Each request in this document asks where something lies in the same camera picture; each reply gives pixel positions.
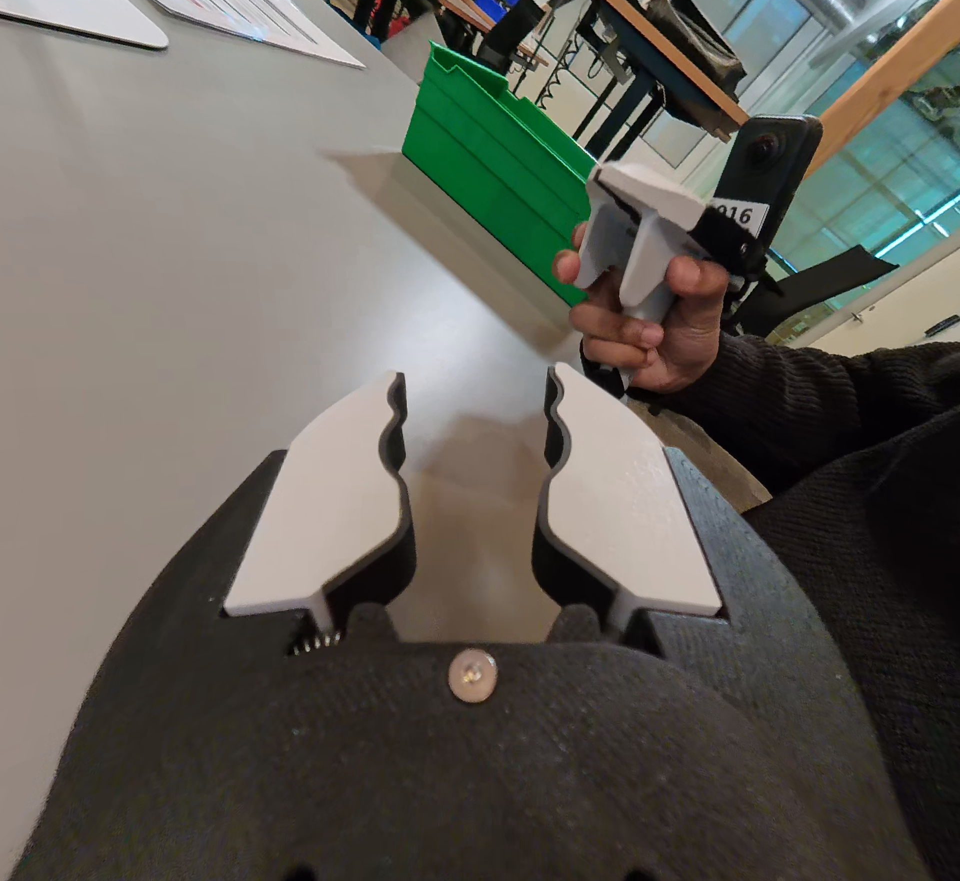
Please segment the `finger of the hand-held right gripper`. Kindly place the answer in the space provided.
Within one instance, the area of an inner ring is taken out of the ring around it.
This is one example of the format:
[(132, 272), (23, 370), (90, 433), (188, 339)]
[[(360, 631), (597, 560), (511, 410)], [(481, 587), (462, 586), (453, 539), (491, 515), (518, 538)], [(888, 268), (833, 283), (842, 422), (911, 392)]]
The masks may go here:
[(682, 184), (642, 163), (602, 163), (598, 185), (637, 214), (651, 209), (684, 231), (696, 227), (709, 207)]
[(639, 210), (630, 195), (624, 196), (602, 179), (602, 171), (592, 171), (586, 180), (586, 194), (590, 203), (590, 219), (599, 217), (601, 211), (618, 210), (623, 217), (638, 219)]

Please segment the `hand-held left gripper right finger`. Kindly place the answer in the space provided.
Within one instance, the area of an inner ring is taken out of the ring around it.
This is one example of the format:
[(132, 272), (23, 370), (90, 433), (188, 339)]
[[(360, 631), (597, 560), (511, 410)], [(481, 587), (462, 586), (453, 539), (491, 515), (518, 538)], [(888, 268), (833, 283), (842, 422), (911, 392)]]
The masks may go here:
[(666, 448), (642, 419), (559, 362), (546, 375), (544, 459), (533, 573), (560, 607), (602, 630), (640, 612), (714, 618), (723, 602)]

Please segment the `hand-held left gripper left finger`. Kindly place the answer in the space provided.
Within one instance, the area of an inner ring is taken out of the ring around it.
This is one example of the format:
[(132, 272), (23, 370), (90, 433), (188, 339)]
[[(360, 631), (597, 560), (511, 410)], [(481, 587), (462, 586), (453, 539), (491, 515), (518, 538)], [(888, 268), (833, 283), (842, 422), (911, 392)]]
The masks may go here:
[(401, 469), (402, 372), (388, 371), (319, 414), (292, 441), (223, 602), (231, 617), (307, 612), (343, 632), (366, 603), (410, 585), (417, 553)]

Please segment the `green plastic bin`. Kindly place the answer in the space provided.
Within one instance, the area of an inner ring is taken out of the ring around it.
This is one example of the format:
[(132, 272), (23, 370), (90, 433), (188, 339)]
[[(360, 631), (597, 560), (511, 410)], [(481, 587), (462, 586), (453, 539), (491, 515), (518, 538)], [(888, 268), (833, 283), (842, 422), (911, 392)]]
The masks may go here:
[(508, 79), (431, 43), (402, 154), (568, 306), (553, 273), (586, 222), (594, 158)]

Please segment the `person's right forearm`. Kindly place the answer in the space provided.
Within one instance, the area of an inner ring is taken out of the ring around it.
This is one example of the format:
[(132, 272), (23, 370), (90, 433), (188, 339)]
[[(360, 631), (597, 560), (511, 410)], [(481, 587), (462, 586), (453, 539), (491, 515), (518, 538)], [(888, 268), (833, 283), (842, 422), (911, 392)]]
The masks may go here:
[(702, 376), (663, 397), (773, 495), (867, 452), (958, 451), (958, 342), (846, 357), (722, 335)]

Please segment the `person's right hand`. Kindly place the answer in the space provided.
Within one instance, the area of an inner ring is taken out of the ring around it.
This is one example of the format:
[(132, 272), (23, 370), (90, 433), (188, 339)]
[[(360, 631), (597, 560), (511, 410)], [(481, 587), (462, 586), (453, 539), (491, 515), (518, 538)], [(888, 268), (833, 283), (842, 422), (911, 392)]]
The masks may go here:
[(718, 263), (678, 255), (664, 280), (674, 299), (661, 323), (623, 312), (613, 272), (598, 279), (569, 312), (571, 327), (582, 337), (584, 359), (631, 372), (631, 388), (655, 395), (689, 387), (714, 363), (729, 275)]

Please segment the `black office chair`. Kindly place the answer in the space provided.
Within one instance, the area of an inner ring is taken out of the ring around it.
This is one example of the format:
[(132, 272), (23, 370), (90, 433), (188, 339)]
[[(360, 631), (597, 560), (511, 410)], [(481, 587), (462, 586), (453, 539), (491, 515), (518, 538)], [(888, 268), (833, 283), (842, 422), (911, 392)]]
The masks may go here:
[(485, 35), (474, 58), (486, 68), (507, 75), (522, 42), (550, 13), (536, 0), (518, 0)]
[(897, 268), (897, 264), (856, 245), (779, 281), (764, 274), (722, 321), (722, 331), (732, 336), (767, 338), (794, 316), (868, 285)]

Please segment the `black bag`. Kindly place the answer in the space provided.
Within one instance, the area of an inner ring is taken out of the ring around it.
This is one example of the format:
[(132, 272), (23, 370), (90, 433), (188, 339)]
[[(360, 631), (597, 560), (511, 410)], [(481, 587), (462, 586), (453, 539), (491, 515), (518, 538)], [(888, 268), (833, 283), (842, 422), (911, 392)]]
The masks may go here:
[(747, 71), (693, 0), (647, 0), (648, 20), (733, 101)]

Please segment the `wooden ceiling beam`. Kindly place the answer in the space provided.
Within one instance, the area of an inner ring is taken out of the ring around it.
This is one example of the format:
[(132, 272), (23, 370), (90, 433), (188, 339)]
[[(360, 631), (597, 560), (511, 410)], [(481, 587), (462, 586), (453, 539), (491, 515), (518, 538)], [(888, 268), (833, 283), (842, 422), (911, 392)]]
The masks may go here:
[(959, 43), (959, 0), (937, 4), (860, 76), (820, 120), (822, 138), (806, 176), (817, 172)]

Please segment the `person's black sweater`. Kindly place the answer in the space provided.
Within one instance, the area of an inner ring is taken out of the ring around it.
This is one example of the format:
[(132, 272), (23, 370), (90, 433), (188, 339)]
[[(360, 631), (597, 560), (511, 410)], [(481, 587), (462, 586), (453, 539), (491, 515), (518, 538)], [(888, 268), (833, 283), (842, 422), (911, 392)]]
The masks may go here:
[(745, 464), (773, 494), (752, 524), (858, 684), (936, 879), (958, 879), (958, 408), (859, 451), (800, 444)]

